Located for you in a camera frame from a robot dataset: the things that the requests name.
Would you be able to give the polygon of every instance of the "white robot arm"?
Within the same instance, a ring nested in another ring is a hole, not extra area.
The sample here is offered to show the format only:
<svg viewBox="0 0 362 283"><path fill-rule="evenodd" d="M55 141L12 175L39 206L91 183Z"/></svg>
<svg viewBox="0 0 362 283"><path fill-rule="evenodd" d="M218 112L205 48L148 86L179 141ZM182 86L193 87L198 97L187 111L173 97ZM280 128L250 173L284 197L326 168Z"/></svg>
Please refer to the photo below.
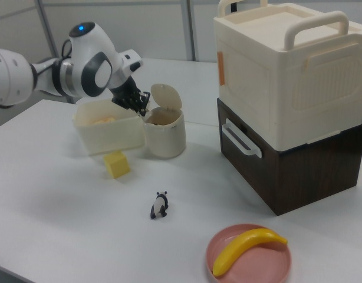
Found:
<svg viewBox="0 0 362 283"><path fill-rule="evenodd" d="M131 77L143 65L140 56L134 50L118 53L94 22L75 26L69 38L69 54L40 64L30 64L21 54L0 49L0 108L25 101L33 90L95 97L108 88L112 102L144 116L150 94L142 93Z"/></svg>

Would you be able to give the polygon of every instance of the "pink plate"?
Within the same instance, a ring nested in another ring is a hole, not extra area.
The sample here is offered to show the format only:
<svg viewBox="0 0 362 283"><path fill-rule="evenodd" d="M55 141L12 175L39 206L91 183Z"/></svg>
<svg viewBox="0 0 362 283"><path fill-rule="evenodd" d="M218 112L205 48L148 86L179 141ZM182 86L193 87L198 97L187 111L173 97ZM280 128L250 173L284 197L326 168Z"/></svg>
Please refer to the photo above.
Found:
<svg viewBox="0 0 362 283"><path fill-rule="evenodd" d="M241 233L256 228L265 227L254 224L233 225L211 239L206 250L206 264L213 282L282 283L287 279L291 269L291 254L287 245L277 242L254 246L245 251L224 275L217 278L212 275L214 261L223 248Z"/></svg>

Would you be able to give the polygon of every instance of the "yellow banana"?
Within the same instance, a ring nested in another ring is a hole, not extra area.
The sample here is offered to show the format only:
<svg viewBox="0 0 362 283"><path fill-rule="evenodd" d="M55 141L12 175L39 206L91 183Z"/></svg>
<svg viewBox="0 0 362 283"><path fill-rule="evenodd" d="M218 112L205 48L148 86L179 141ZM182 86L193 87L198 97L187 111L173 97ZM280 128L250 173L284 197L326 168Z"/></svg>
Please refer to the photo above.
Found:
<svg viewBox="0 0 362 283"><path fill-rule="evenodd" d="M287 239L266 228L252 229L238 235L216 258L212 268L213 275L215 277L223 275L247 249L268 242L280 242L286 245Z"/></svg>

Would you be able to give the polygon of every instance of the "yellow sponge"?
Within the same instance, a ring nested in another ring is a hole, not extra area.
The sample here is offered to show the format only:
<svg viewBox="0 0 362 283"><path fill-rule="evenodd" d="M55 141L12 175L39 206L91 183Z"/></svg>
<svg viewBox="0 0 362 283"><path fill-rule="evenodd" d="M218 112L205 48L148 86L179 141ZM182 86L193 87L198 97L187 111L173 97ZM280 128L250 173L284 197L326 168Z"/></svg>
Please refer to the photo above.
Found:
<svg viewBox="0 0 362 283"><path fill-rule="evenodd" d="M127 163L126 156L120 151L105 155L104 162L106 170L114 179L130 172L130 167Z"/></svg>

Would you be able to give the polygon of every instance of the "toy panda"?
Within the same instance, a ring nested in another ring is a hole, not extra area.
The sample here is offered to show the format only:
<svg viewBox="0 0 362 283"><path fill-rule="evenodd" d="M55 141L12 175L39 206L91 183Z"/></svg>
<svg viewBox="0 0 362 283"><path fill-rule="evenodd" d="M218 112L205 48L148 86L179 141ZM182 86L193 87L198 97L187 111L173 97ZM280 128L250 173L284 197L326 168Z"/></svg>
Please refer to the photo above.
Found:
<svg viewBox="0 0 362 283"><path fill-rule="evenodd" d="M151 219L156 218L156 215L161 214L162 217L167 216L165 210L168 208L167 192L157 192L157 197L151 208Z"/></svg>

